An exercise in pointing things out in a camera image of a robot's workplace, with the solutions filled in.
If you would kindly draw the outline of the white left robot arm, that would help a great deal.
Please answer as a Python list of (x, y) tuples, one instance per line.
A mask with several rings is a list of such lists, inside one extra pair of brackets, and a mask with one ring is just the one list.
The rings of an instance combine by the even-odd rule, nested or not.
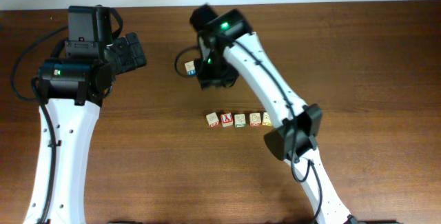
[(84, 223), (92, 134), (116, 76), (146, 65), (135, 32), (97, 55), (47, 59), (31, 80), (39, 103), (41, 142), (25, 223)]

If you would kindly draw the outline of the wooden block red side engraved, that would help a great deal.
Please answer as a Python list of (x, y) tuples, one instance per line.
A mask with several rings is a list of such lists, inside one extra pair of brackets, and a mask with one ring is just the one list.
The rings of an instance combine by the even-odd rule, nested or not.
[(249, 123), (252, 127), (262, 124), (261, 115), (259, 112), (252, 112), (249, 114)]

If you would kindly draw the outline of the wooden block red bottom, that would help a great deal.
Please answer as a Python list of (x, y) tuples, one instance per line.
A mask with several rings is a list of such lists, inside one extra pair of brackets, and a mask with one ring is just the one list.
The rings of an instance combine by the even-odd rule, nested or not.
[(206, 115), (207, 123), (212, 128), (220, 124), (217, 113), (212, 112)]

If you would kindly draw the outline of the wooden block yellow side engraved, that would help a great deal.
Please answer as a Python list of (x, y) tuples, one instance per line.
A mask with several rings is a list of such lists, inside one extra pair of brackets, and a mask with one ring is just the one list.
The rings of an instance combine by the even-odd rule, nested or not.
[(262, 117), (262, 125), (266, 125), (266, 126), (272, 126), (272, 122), (271, 119), (269, 117), (269, 114), (267, 112), (263, 113), (263, 117)]

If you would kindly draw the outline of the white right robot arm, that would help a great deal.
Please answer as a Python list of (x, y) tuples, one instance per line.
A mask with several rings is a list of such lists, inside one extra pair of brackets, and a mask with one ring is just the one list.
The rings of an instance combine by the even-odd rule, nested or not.
[(322, 110), (309, 105), (286, 83), (266, 55), (256, 32), (237, 9), (219, 15), (209, 5), (193, 11), (200, 59), (196, 76), (202, 89), (231, 87), (244, 78), (273, 125), (265, 135), (270, 152), (290, 166), (314, 211), (313, 223), (357, 223), (337, 195), (317, 144)]

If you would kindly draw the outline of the wooden block red letter Y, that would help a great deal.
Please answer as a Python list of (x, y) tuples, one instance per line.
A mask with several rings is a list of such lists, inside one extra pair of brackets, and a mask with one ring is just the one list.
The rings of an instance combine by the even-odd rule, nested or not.
[(224, 128), (234, 124), (234, 118), (230, 112), (221, 114), (220, 117), (221, 124)]

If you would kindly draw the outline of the wooden block green letter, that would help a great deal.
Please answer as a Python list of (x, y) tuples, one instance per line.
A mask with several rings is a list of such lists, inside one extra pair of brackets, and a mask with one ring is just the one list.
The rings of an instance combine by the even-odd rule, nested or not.
[(234, 125), (236, 128), (243, 128), (246, 126), (246, 116), (245, 114), (235, 114), (234, 115)]

